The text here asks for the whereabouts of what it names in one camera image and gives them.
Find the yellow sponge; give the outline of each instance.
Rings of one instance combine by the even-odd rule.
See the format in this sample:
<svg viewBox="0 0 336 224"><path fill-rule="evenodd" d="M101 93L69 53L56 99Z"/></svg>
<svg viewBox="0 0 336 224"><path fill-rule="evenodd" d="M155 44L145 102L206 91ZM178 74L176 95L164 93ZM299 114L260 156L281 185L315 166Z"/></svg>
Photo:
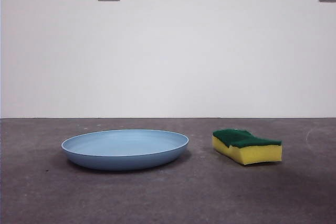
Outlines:
<svg viewBox="0 0 336 224"><path fill-rule="evenodd" d="M212 136L212 145L218 152L243 165L281 161L282 156L281 141L256 138L247 131L216 131Z"/></svg>

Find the plate rim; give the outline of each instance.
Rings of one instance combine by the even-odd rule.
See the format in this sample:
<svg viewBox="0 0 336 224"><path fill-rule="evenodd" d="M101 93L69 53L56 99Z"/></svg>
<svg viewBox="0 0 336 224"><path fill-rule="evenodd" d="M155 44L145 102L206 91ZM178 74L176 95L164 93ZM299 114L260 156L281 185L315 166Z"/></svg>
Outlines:
<svg viewBox="0 0 336 224"><path fill-rule="evenodd" d="M65 144L67 141L69 141L69 140L71 140L71 139L73 139L73 138L75 138L75 137L84 136L84 135L90 135L90 134L95 134L95 133L100 133L100 132L111 132L111 131L160 131L160 132L168 132L168 133L174 133L174 134L183 136L183 137L186 139L186 142L185 142L184 144L182 144L181 146L176 147L176 148L173 148L173 149L168 150L168 151L153 152L153 153L146 153L146 154L137 154L137 155L118 155L118 156L88 155L88 154L82 154L82 153L73 152L73 151L70 151L69 149L67 149L67 148L64 147L64 144ZM85 133L85 134L80 134L80 135L77 135L77 136L72 136L72 137L70 137L70 138L64 140L64 141L61 143L61 148L62 148L63 151L65 151L65 152L69 152L69 153L77 154L77 155L81 155L81 156L90 156L90 157L137 157L137 156L147 156L147 155L153 155L153 154L161 154L161 153L165 153L165 152L171 152L171 151L177 150L177 149L179 149L179 148L185 147L188 143L189 143L189 138L188 138L186 135L181 134L181 133L179 133L179 132L165 131L165 130L154 130L154 129L121 129L121 130L95 131L95 132L89 132L89 133Z"/></svg>

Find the floor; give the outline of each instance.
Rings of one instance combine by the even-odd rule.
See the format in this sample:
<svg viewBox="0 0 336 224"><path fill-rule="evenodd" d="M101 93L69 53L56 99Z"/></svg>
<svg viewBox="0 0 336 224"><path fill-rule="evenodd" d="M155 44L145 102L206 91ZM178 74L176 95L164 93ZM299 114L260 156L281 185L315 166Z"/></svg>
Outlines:
<svg viewBox="0 0 336 224"><path fill-rule="evenodd" d="M281 163L242 166L214 151L214 130L282 140ZM160 129L190 139L169 164L101 172L60 145L87 132ZM5 223L336 223L333 119L3 119Z"/></svg>

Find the sponge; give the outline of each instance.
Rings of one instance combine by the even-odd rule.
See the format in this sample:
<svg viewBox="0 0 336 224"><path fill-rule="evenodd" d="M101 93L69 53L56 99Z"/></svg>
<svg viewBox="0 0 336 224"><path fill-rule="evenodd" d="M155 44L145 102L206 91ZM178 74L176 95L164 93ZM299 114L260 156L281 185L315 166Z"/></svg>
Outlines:
<svg viewBox="0 0 336 224"><path fill-rule="evenodd" d="M281 161L281 141L253 136L248 131L224 129L214 131L212 145L218 152L243 164Z"/></svg>

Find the plate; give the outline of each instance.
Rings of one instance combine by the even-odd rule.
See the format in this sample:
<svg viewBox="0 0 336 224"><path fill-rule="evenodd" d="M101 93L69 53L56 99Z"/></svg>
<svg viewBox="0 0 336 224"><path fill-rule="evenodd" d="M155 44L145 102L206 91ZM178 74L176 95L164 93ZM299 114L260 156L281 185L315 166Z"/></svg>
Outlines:
<svg viewBox="0 0 336 224"><path fill-rule="evenodd" d="M65 140L69 160L92 169L134 170L177 159L188 145L185 135L160 130L92 132Z"/></svg>

